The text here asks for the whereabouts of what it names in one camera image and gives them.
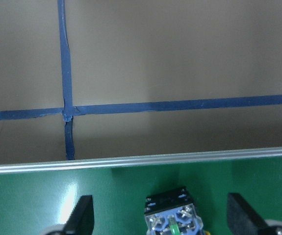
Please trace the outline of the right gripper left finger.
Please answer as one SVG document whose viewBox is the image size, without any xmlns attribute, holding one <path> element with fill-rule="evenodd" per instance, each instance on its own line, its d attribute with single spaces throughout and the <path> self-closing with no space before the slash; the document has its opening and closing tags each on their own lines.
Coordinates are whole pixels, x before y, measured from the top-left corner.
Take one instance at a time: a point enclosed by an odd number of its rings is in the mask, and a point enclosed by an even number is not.
<svg viewBox="0 0 282 235">
<path fill-rule="evenodd" d="M 80 197 L 63 228 L 64 235 L 91 235 L 95 224 L 92 195 Z"/>
</svg>

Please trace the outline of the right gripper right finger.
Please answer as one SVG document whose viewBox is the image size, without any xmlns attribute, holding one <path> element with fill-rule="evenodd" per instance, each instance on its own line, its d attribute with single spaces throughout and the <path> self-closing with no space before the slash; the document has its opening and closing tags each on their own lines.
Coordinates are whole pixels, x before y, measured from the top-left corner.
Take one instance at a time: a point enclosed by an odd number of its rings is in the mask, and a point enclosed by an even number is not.
<svg viewBox="0 0 282 235">
<path fill-rule="evenodd" d="M 265 220 L 239 193 L 227 195 L 227 225 L 233 235 L 266 235 Z"/>
</svg>

